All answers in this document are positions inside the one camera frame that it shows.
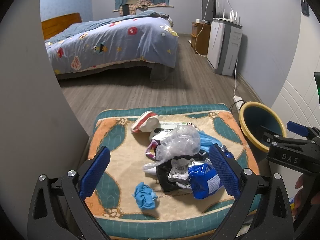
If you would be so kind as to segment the right human hand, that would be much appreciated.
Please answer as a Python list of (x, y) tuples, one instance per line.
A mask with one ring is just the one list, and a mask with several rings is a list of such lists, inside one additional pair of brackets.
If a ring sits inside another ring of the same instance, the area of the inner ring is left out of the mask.
[[(299, 189), (294, 197), (294, 206), (292, 209), (292, 215), (297, 218), (300, 213), (300, 206), (306, 202), (310, 190), (307, 189), (306, 184), (311, 181), (311, 177), (305, 174), (302, 174), (296, 184), (295, 189)], [(310, 200), (311, 205), (319, 205), (319, 176), (315, 177), (315, 181), (313, 182), (313, 186), (316, 186), (316, 193), (312, 196)]]

